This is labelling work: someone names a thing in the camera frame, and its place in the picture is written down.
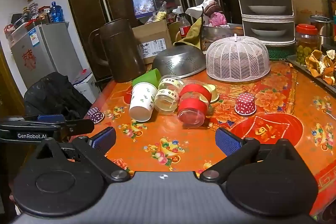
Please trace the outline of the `red polka dot cupcake cup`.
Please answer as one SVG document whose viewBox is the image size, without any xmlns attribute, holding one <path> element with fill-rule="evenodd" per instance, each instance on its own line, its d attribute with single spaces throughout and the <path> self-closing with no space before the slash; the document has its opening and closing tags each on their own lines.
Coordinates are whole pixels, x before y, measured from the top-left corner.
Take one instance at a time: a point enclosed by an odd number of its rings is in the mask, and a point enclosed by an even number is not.
<svg viewBox="0 0 336 224">
<path fill-rule="evenodd" d="M 256 112 L 255 97 L 251 93 L 242 93 L 236 98 L 235 111 L 242 116 L 249 116 Z"/>
</svg>

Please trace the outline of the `white mesh food cover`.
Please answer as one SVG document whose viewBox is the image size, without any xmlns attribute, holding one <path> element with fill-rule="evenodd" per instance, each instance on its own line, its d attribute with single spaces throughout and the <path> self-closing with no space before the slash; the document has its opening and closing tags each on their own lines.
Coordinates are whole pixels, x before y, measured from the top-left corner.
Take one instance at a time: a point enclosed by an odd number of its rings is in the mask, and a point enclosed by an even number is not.
<svg viewBox="0 0 336 224">
<path fill-rule="evenodd" d="M 264 43 L 250 36 L 222 38 L 206 51 L 206 71 L 218 81 L 254 81 L 270 72 L 269 53 Z"/>
</svg>

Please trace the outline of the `purple polka dot cupcake cup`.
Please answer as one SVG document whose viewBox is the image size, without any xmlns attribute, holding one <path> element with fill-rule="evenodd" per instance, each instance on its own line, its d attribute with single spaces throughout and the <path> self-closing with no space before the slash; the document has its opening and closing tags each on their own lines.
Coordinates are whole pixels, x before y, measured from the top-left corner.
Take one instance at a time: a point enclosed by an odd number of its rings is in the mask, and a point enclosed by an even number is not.
<svg viewBox="0 0 336 224">
<path fill-rule="evenodd" d="M 94 124 L 100 123 L 105 118 L 105 114 L 97 107 L 90 108 L 87 112 L 87 116 Z"/>
</svg>

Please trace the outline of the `black bag on chair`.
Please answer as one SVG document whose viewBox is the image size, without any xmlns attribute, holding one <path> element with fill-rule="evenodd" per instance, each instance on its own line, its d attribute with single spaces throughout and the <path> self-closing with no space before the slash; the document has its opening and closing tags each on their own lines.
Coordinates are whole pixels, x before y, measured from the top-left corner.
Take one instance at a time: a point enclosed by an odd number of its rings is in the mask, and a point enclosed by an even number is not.
<svg viewBox="0 0 336 224">
<path fill-rule="evenodd" d="M 92 104 L 70 83 L 67 76 L 53 72 L 25 92 L 27 115 L 63 115 L 68 121 L 82 119 Z"/>
</svg>

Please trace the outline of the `steel pot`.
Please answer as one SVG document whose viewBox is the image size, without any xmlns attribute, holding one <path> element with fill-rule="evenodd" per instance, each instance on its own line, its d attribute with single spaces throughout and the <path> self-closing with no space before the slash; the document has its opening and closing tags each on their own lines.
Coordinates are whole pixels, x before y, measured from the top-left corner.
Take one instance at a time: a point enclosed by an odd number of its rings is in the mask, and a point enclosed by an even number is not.
<svg viewBox="0 0 336 224">
<path fill-rule="evenodd" d="M 334 22 L 330 18 L 320 15 L 311 15 L 310 23 L 318 30 L 319 49 L 321 49 L 322 46 L 333 44 Z"/>
</svg>

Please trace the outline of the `tray of dried orange peels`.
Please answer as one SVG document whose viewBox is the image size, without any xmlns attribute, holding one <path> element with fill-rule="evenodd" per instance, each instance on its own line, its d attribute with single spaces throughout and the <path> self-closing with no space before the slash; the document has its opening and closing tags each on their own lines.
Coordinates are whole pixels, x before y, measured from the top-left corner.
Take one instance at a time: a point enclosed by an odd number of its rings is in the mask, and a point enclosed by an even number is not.
<svg viewBox="0 0 336 224">
<path fill-rule="evenodd" d="M 299 70 L 312 77 L 335 96 L 335 49 L 325 53 L 310 47 L 297 47 L 294 55 L 286 60 Z"/>
</svg>

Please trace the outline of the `white paper cup with leaves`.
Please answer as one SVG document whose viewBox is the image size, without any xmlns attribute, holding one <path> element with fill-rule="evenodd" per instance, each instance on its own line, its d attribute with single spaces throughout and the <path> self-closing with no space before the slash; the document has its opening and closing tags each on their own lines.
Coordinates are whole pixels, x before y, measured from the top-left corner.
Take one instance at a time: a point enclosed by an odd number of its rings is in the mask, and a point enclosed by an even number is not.
<svg viewBox="0 0 336 224">
<path fill-rule="evenodd" d="M 151 83 L 137 83 L 132 89 L 129 115 L 137 122 L 146 122 L 151 118 L 154 99 L 158 89 Z"/>
</svg>

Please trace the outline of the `pickle jar red lid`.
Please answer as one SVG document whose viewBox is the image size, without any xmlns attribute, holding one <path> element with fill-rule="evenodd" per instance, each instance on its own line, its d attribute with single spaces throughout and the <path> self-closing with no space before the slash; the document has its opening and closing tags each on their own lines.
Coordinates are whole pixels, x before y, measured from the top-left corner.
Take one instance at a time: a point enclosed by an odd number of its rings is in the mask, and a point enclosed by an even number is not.
<svg viewBox="0 0 336 224">
<path fill-rule="evenodd" d="M 300 23 L 295 27 L 295 39 L 296 61 L 305 65 L 305 59 L 318 49 L 318 30 L 313 25 Z"/>
</svg>

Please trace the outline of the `cardboard box with label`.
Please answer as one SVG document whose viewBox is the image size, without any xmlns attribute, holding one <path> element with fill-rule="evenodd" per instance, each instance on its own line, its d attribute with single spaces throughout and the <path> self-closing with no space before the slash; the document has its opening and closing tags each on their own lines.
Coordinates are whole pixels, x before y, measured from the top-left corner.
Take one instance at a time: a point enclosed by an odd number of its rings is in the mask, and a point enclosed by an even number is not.
<svg viewBox="0 0 336 224">
<path fill-rule="evenodd" d="M 165 19 L 135 27 L 133 33 L 146 65 L 151 64 L 157 54 L 172 47 Z"/>
</svg>

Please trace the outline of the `white tiered dish rack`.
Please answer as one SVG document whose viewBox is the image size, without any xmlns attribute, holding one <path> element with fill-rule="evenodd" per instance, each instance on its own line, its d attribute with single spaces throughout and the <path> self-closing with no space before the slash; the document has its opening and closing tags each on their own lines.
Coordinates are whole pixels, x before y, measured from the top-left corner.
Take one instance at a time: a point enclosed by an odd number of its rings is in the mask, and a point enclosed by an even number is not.
<svg viewBox="0 0 336 224">
<path fill-rule="evenodd" d="M 295 42 L 292 0 L 239 0 L 244 35 L 271 47 Z"/>
</svg>

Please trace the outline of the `olive green cloth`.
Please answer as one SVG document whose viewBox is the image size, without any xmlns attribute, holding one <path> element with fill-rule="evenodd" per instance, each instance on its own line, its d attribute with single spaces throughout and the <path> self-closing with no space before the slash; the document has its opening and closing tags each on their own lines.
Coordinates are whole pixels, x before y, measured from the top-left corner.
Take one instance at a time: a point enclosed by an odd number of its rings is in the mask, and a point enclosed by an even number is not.
<svg viewBox="0 0 336 224">
<path fill-rule="evenodd" d="M 197 21 L 191 26 L 185 38 L 174 42 L 173 46 L 188 45 L 201 49 L 201 32 L 203 27 L 202 17 L 198 18 Z"/>
</svg>

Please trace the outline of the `soda bottle red label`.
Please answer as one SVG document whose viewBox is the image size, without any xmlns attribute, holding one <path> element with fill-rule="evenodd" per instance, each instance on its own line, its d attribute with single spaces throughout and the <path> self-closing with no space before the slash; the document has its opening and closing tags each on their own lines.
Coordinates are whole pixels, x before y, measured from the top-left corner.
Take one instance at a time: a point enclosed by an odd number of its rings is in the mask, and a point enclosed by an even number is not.
<svg viewBox="0 0 336 224">
<path fill-rule="evenodd" d="M 179 32 L 181 38 L 185 38 L 191 28 L 190 22 L 187 20 L 186 15 L 184 13 L 179 15 Z"/>
</svg>

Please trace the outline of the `pink knit hat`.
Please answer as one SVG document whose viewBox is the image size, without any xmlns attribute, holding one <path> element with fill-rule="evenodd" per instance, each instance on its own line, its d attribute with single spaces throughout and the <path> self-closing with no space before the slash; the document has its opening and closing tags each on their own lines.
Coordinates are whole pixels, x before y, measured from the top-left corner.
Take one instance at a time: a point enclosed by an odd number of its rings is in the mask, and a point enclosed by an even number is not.
<svg viewBox="0 0 336 224">
<path fill-rule="evenodd" d="M 226 17 L 217 1 L 206 0 L 203 2 L 203 4 L 205 16 L 209 18 L 208 26 L 220 27 L 227 24 Z"/>
</svg>

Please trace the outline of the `gold jar lid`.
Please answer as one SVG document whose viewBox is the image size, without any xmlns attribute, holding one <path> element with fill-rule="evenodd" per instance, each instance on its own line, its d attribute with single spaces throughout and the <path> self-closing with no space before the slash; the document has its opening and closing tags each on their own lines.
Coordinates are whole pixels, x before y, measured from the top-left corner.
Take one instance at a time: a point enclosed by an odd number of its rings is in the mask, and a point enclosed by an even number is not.
<svg viewBox="0 0 336 224">
<path fill-rule="evenodd" d="M 211 103 L 216 102 L 219 99 L 219 94 L 217 92 L 217 88 L 213 84 L 204 84 L 204 88 L 206 88 L 211 93 Z"/>
</svg>

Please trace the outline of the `grey small refrigerator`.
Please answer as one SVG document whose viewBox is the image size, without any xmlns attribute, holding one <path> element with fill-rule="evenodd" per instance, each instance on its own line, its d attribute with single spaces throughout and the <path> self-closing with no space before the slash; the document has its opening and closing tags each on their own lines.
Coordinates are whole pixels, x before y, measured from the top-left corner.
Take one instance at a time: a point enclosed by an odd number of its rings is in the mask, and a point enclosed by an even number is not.
<svg viewBox="0 0 336 224">
<path fill-rule="evenodd" d="M 33 24 L 13 32 L 10 49 L 26 88 L 52 72 L 67 76 L 72 82 L 84 69 L 68 25 L 68 22 Z"/>
</svg>

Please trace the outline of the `clear glass jar yellow label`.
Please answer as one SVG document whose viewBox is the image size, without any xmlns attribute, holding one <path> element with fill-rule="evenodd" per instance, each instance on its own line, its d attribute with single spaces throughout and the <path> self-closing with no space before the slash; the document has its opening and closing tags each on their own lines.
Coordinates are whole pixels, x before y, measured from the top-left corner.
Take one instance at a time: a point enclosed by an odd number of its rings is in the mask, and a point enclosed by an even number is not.
<svg viewBox="0 0 336 224">
<path fill-rule="evenodd" d="M 179 92 L 184 82 L 173 75 L 163 76 L 158 85 L 158 91 L 154 98 L 154 108 L 162 115 L 172 115 L 178 107 Z"/>
</svg>

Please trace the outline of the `steel colander bowl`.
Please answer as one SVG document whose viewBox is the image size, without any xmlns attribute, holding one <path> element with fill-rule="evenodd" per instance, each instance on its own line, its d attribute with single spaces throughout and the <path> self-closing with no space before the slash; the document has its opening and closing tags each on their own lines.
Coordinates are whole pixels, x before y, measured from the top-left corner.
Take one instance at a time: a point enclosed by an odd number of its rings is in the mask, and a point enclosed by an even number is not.
<svg viewBox="0 0 336 224">
<path fill-rule="evenodd" d="M 158 69 L 161 76 L 173 75 L 183 79 L 205 70 L 206 58 L 194 46 L 171 47 L 157 54 L 152 69 Z"/>
</svg>

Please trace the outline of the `blue water bottle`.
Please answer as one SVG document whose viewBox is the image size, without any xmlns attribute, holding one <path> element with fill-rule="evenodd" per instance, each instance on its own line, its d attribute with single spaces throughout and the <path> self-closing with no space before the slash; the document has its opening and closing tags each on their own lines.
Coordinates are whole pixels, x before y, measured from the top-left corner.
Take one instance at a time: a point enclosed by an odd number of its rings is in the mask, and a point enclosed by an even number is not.
<svg viewBox="0 0 336 224">
<path fill-rule="evenodd" d="M 63 9 L 56 2 L 51 3 L 50 15 L 53 23 L 64 22 Z"/>
</svg>

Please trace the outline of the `green plastic cup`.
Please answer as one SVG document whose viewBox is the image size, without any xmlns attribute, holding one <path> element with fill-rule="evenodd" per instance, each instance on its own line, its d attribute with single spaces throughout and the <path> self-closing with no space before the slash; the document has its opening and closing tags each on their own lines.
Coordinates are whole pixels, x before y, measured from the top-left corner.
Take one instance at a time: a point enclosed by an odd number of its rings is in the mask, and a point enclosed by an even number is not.
<svg viewBox="0 0 336 224">
<path fill-rule="evenodd" d="M 139 83 L 150 83 L 157 88 L 161 77 L 159 70 L 155 68 L 134 79 L 132 81 L 132 86 Z"/>
</svg>

